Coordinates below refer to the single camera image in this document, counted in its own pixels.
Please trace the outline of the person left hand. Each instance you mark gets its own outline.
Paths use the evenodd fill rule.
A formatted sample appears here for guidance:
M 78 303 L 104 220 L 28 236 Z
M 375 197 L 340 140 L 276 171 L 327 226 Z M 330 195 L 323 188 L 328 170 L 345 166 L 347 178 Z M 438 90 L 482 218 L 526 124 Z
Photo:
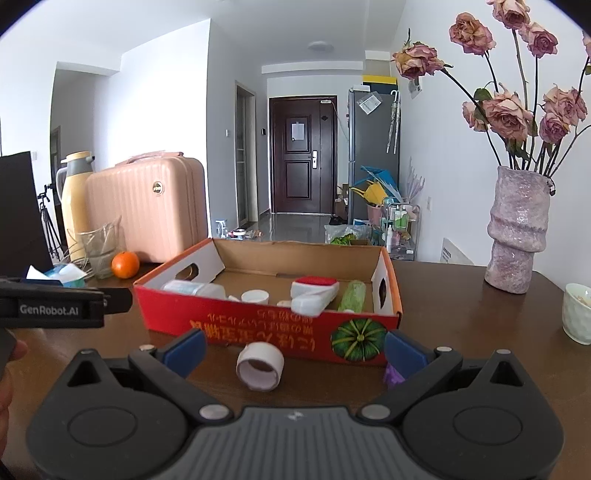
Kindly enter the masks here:
M 27 344 L 22 340 L 16 340 L 8 362 L 22 359 L 28 352 Z M 1 376 L 0 384 L 0 456 L 2 458 L 7 442 L 9 430 L 9 407 L 13 400 L 14 386 L 11 372 L 5 367 Z

